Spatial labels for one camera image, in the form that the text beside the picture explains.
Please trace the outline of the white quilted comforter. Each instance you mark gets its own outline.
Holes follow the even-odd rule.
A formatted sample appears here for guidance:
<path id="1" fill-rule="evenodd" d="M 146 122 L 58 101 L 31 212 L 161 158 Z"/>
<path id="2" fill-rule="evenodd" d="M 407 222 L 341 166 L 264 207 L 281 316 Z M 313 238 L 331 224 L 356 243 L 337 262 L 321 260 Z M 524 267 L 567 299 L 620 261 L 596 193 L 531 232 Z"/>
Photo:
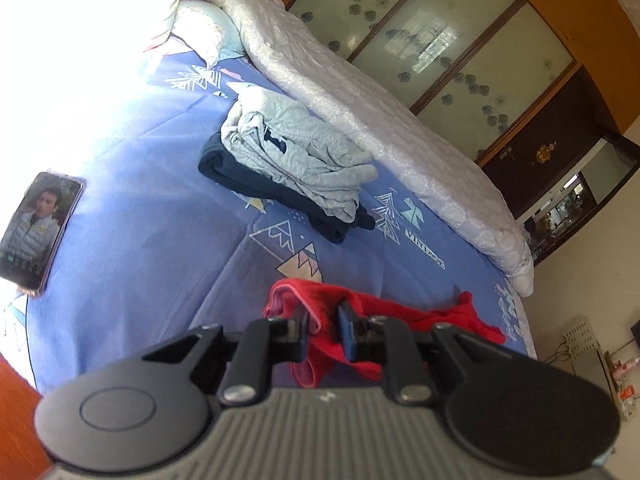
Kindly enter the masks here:
<path id="1" fill-rule="evenodd" d="M 230 15 L 257 69 L 352 142 L 482 252 L 512 288 L 534 291 L 523 229 L 479 166 L 311 35 L 281 0 L 206 0 Z"/>

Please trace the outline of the light grey folded garment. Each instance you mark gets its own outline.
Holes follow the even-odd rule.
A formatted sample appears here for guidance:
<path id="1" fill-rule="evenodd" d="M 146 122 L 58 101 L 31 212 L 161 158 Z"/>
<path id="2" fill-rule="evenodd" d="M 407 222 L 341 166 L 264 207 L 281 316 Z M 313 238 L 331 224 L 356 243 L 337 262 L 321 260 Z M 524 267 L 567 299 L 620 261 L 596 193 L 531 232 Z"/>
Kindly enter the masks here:
<path id="1" fill-rule="evenodd" d="M 236 100 L 220 135 L 234 159 L 309 198 L 327 216 L 354 222 L 360 188 L 378 177 L 373 156 L 301 102 L 247 82 L 230 88 Z"/>

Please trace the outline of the white perforated box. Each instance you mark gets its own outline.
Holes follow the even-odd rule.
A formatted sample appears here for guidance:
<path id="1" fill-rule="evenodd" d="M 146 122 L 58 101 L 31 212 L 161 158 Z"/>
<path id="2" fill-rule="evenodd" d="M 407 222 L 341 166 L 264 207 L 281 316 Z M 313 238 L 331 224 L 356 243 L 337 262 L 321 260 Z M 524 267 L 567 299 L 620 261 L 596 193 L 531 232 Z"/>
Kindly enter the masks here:
<path id="1" fill-rule="evenodd" d="M 561 335 L 572 359 L 578 359 L 587 352 L 598 351 L 601 348 L 589 318 L 583 314 L 567 322 L 562 327 Z"/>

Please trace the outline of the wooden wardrobe with glass doors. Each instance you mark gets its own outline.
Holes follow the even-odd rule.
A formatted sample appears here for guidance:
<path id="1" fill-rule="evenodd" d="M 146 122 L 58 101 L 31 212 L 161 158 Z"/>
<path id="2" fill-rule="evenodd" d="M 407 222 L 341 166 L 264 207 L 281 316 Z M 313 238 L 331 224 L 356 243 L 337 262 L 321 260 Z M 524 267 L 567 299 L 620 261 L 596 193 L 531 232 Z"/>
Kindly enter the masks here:
<path id="1" fill-rule="evenodd" d="M 480 165 L 579 78 L 608 128 L 639 116 L 639 35 L 620 0 L 282 1 Z"/>

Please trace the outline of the light blue pillow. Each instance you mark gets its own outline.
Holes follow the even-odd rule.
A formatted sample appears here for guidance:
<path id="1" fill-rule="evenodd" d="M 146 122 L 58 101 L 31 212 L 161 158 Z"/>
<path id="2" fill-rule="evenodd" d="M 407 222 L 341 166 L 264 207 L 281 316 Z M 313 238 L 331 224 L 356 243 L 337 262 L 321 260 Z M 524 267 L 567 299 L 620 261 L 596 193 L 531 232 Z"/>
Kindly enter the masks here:
<path id="1" fill-rule="evenodd" d="M 245 55 L 240 33 L 230 16 L 206 1 L 181 0 L 171 33 L 191 48 L 207 68 Z"/>

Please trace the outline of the smartphone with lit screen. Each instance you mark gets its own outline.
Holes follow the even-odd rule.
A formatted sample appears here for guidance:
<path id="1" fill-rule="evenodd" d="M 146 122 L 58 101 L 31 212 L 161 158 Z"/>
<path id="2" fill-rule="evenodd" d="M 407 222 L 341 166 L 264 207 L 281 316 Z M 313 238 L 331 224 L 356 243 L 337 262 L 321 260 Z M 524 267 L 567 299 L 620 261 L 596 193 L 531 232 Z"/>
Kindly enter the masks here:
<path id="1" fill-rule="evenodd" d="M 1 277 L 40 296 L 75 207 L 82 179 L 41 171 L 29 185 L 1 239 Z"/>

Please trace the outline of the grey side table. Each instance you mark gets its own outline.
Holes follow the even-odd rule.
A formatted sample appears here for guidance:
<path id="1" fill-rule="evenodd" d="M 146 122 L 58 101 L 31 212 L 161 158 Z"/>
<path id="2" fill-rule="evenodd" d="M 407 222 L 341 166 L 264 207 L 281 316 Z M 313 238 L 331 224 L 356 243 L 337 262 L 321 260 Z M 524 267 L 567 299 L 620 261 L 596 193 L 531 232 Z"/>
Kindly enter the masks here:
<path id="1" fill-rule="evenodd" d="M 608 364 L 606 364 L 604 354 L 600 348 L 592 349 L 591 354 L 591 380 L 594 384 L 603 389 L 612 399 L 617 408 L 618 414 L 620 414 L 620 420 L 623 424 L 626 424 L 626 422 L 628 422 L 628 417 L 623 407 L 623 402 L 618 396 L 618 388 L 616 382 L 614 382 L 614 379 L 612 378 Z"/>

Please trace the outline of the dark wooden cabinet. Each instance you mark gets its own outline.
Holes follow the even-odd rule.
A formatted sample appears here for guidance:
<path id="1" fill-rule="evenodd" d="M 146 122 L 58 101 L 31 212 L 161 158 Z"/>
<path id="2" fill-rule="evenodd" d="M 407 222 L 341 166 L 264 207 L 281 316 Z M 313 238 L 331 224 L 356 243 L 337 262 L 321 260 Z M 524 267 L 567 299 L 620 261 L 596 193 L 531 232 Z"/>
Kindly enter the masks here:
<path id="1" fill-rule="evenodd" d="M 583 228 L 639 170 L 639 145 L 615 130 L 581 68 L 483 167 L 525 230 L 534 263 Z"/>

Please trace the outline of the dark navy folded garment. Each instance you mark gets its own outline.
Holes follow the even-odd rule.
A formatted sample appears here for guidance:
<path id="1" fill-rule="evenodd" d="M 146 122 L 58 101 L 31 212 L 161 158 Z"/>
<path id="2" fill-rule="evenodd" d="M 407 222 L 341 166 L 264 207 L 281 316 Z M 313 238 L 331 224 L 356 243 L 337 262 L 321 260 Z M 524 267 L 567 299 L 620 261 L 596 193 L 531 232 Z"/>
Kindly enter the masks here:
<path id="1" fill-rule="evenodd" d="M 344 222 L 328 216 L 310 198 L 246 168 L 224 147 L 220 132 L 215 132 L 205 143 L 198 171 L 232 192 L 250 198 L 275 200 L 285 207 L 306 214 L 311 227 L 333 244 L 342 244 L 350 229 L 372 231 L 375 227 L 374 218 L 362 205 L 358 206 L 353 222 Z"/>

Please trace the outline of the blue patterned bed sheet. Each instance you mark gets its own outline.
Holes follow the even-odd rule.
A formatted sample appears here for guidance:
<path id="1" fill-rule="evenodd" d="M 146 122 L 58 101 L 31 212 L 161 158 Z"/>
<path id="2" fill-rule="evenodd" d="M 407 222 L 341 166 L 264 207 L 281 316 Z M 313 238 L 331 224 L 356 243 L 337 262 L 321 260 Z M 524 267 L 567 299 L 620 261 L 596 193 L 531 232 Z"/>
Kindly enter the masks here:
<path id="1" fill-rule="evenodd" d="M 280 278 L 421 310 L 448 308 L 470 292 L 509 348 L 533 353 L 521 300 L 503 273 L 390 170 L 360 194 L 374 228 L 354 229 L 340 244 L 298 211 L 204 177 L 198 161 L 236 80 L 267 84 L 245 58 L 209 69 L 193 52 L 168 55 L 112 134 L 56 156 L 58 170 L 86 187 L 46 291 L 25 306 L 26 353 L 12 361 L 38 391 L 195 326 L 242 330 Z"/>

